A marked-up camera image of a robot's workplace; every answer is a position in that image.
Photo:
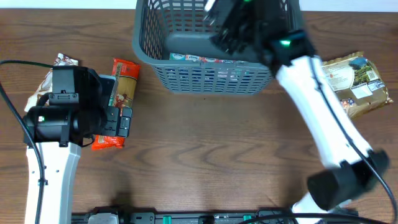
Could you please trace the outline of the San Remo spaghetti packet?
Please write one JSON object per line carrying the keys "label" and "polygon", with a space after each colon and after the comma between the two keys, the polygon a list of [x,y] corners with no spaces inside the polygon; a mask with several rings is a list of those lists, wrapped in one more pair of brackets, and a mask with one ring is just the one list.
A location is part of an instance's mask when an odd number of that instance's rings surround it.
{"label": "San Remo spaghetti packet", "polygon": [[[134,62],[114,58],[112,76],[115,76],[118,80],[118,87],[109,103],[111,106],[120,108],[121,113],[124,107],[132,108],[140,67]],[[97,151],[109,147],[123,148],[124,141],[125,138],[122,137],[97,135],[91,149]]]}

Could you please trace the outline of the gold coffee bag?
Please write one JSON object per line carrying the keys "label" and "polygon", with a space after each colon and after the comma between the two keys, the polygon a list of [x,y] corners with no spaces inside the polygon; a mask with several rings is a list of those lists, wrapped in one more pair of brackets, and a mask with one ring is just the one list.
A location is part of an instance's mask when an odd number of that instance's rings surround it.
{"label": "gold coffee bag", "polygon": [[363,52],[324,61],[322,69],[351,119],[394,102],[375,64]]}

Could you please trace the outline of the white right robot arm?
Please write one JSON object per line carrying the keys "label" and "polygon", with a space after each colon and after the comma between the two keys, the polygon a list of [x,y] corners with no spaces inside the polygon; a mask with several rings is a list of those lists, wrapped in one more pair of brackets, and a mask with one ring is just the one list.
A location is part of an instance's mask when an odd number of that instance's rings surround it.
{"label": "white right robot arm", "polygon": [[338,220],[366,223],[355,215],[336,213],[336,208],[384,187],[389,158],[374,151],[355,128],[328,84],[298,12],[279,1],[235,0],[205,3],[206,20],[218,23],[212,44],[238,60],[258,62],[273,73],[302,115],[318,149],[324,170],[307,179],[308,191],[292,205],[288,218],[296,223]]}

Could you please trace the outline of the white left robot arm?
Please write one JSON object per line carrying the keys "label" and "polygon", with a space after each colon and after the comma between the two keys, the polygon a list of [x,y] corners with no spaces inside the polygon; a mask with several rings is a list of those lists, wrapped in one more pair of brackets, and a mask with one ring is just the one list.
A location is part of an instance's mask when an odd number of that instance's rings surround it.
{"label": "white left robot arm", "polygon": [[52,89],[23,117],[29,167],[25,223],[70,223],[84,138],[129,136],[132,109],[109,104],[119,79],[55,66]]}

